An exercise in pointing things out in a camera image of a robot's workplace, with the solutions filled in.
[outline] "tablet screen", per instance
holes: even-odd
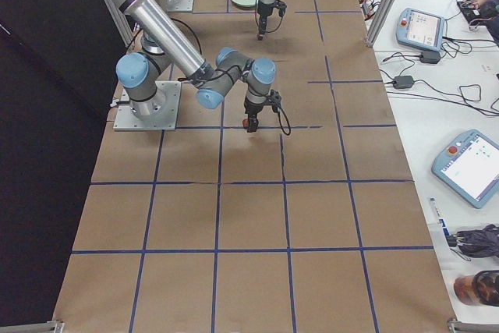
[[[499,150],[475,135],[441,171],[474,200],[480,201],[499,179]]]
[[[412,11],[411,22],[407,29],[407,39],[428,46],[435,46],[437,44],[439,21],[438,17]]]

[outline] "blue cap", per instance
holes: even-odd
[[[269,58],[258,58],[251,66],[251,73],[265,85],[270,85],[275,78],[275,64]]]
[[[231,52],[235,51],[234,48],[230,48],[230,47],[223,47],[220,52],[218,52],[218,56],[217,56],[217,59],[215,60],[215,63],[217,64],[217,66],[220,65],[221,62],[224,61],[224,58],[230,54]]]
[[[141,54],[133,52],[119,59],[116,64],[116,76],[127,89],[139,86],[149,73],[149,63]]]
[[[201,89],[196,94],[197,101],[205,108],[215,109],[224,101],[224,96],[217,91],[210,89]]]

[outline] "metal base plate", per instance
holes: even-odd
[[[139,119],[133,114],[129,105],[120,105],[116,112],[114,130],[139,132],[146,130],[175,130],[182,84],[179,81],[157,81],[156,85],[159,90],[166,94],[166,103],[163,108],[154,115]],[[123,90],[120,101],[128,100],[128,94]]]
[[[167,8],[169,12],[173,13],[191,13],[194,7],[194,0],[181,0],[174,6]]]

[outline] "red object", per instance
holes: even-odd
[[[458,152],[458,148],[456,146],[450,146],[448,149],[447,149],[447,152],[451,155],[454,155]]]

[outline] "emergency stop button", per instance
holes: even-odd
[[[450,155],[455,155],[458,153],[458,148],[456,146],[450,146],[448,149],[447,149],[447,152],[450,154]]]

